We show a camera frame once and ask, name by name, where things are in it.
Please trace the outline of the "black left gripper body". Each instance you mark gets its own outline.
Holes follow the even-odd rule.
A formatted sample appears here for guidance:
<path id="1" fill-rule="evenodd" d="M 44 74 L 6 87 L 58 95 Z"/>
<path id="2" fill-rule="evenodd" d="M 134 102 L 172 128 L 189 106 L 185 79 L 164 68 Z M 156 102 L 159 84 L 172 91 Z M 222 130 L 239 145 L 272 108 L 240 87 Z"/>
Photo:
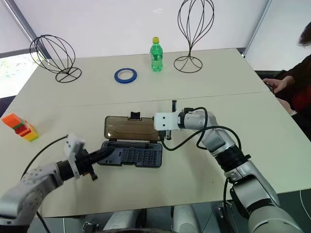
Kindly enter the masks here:
<path id="1" fill-rule="evenodd" d="M 75 164 L 77 166 L 78 172 L 80 175 L 89 174 L 89 169 L 93 167 L 93 163 L 90 160 L 90 154 L 86 149 L 81 149 L 75 156 L 76 161 Z"/>

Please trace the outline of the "person's bare hand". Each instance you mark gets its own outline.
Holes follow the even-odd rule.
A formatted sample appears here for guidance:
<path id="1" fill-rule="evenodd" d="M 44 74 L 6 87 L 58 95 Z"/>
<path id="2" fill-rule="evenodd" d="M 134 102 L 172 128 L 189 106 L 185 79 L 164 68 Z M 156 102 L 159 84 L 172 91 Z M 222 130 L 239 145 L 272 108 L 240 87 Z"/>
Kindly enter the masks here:
<path id="1" fill-rule="evenodd" d="M 273 92 L 276 94 L 288 86 L 288 78 L 285 77 L 282 80 L 278 79 L 263 79 L 263 82 L 273 88 Z"/>

